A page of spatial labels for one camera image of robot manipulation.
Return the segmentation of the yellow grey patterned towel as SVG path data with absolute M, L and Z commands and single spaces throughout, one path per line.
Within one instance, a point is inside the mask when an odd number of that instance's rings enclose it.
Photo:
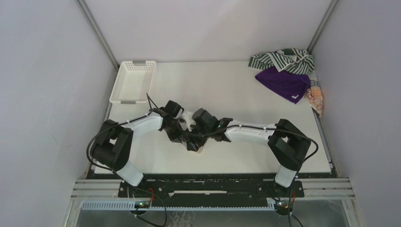
M 184 135 L 181 137 L 181 143 L 188 151 L 201 153 L 206 140 L 204 138 L 194 136 L 200 134 L 195 120 L 192 118 L 193 112 L 184 111 L 179 117 L 179 125 L 181 126 Z

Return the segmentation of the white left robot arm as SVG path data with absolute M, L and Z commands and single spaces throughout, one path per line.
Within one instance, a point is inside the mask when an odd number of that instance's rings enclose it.
M 132 194 L 142 197 L 147 193 L 148 185 L 142 181 L 144 174 L 130 161 L 131 144 L 152 131 L 176 133 L 178 129 L 175 124 L 182 113 L 184 108 L 170 100 L 165 106 L 151 108 L 145 115 L 135 119 L 124 122 L 106 120 L 88 144 L 88 158 L 118 175 L 130 185 Z

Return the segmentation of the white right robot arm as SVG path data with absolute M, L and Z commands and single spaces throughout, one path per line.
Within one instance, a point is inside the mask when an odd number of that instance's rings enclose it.
M 201 108 L 194 113 L 183 112 L 179 123 L 184 127 L 188 150 L 198 151 L 208 139 L 268 147 L 279 162 L 273 190 L 280 197 L 292 191 L 292 183 L 313 144 L 312 139 L 287 119 L 280 119 L 276 124 L 244 123 L 232 118 L 217 119 Z

